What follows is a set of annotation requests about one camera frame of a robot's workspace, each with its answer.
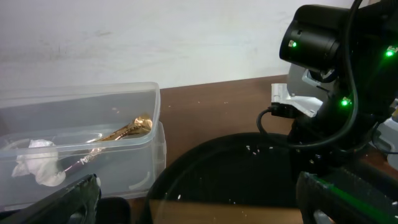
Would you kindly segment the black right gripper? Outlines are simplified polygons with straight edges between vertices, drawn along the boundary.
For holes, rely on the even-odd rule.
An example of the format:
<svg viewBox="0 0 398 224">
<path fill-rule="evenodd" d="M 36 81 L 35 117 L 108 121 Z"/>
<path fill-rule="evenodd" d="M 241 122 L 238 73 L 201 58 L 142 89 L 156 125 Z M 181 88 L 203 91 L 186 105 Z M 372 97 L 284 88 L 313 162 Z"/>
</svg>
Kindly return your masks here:
<svg viewBox="0 0 398 224">
<path fill-rule="evenodd" d="M 295 146 L 289 153 L 292 176 L 303 171 L 324 174 L 351 159 L 370 141 L 376 123 L 391 115 L 391 104 L 391 97 L 332 95 L 314 117 L 300 115 L 287 138 Z"/>
</svg>

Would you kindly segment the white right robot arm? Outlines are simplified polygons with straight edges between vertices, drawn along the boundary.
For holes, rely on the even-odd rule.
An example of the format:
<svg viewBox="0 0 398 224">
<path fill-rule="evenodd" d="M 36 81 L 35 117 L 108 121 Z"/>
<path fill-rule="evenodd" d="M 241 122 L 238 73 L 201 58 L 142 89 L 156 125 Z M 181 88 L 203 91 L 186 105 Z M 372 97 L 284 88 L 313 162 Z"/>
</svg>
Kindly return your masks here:
<svg viewBox="0 0 398 224">
<path fill-rule="evenodd" d="M 349 9 L 304 5 L 287 28 L 279 56 L 315 81 L 331 84 L 317 109 L 305 109 L 294 96 L 271 103 L 274 116 L 294 121 L 283 142 L 293 176 L 327 173 L 359 152 L 392 114 L 397 2 L 355 1 Z"/>
</svg>

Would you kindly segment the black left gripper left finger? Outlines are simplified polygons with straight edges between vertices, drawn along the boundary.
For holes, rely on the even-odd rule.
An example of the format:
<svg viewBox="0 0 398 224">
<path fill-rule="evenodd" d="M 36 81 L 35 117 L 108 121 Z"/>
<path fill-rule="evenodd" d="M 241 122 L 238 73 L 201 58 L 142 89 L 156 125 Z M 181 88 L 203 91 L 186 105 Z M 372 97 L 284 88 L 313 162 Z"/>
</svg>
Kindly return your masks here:
<svg viewBox="0 0 398 224">
<path fill-rule="evenodd" d="M 88 174 L 1 220 L 3 224 L 95 223 L 101 198 L 99 178 Z"/>
</svg>

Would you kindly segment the white tissue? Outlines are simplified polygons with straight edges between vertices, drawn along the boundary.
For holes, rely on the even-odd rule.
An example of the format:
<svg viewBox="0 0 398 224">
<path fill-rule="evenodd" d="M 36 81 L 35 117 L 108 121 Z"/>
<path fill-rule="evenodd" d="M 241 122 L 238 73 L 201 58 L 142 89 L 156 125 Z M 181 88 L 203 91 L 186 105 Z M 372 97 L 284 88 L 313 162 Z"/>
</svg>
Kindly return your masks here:
<svg viewBox="0 0 398 224">
<path fill-rule="evenodd" d="M 57 151 L 17 156 L 16 162 L 13 178 L 32 174 L 39 185 L 47 187 L 56 187 L 66 178 L 65 171 L 58 164 Z"/>
</svg>

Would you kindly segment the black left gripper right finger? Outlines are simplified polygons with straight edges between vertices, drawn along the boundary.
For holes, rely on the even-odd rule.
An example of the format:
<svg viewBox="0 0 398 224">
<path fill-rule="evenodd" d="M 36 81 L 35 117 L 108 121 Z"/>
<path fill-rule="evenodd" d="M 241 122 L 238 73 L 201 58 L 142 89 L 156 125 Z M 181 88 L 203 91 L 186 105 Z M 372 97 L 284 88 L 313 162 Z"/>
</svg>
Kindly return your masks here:
<svg viewBox="0 0 398 224">
<path fill-rule="evenodd" d="M 301 172 L 296 196 L 304 223 L 318 223 L 317 212 L 335 223 L 397 223 L 397 200 L 346 170 Z"/>
</svg>

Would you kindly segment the gold snack wrapper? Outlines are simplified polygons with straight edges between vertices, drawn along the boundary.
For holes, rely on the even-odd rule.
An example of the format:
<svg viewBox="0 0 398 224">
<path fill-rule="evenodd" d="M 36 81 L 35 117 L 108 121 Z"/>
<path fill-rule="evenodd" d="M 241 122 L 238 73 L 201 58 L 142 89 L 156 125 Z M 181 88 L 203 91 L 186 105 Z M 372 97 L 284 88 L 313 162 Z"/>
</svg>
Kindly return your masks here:
<svg viewBox="0 0 398 224">
<path fill-rule="evenodd" d="M 133 136 L 138 134 L 147 134 L 152 130 L 153 122 L 149 115 L 144 114 L 132 120 L 129 124 L 123 126 L 122 128 L 114 131 L 110 135 L 95 140 L 95 142 L 103 141 L 117 141 L 121 140 L 127 136 Z M 59 161 L 60 165 L 64 168 L 66 175 L 72 175 L 83 168 L 83 166 L 100 155 L 105 150 L 105 147 L 93 148 L 87 155 L 79 158 L 79 160 L 68 162 L 67 159 L 62 159 Z"/>
</svg>

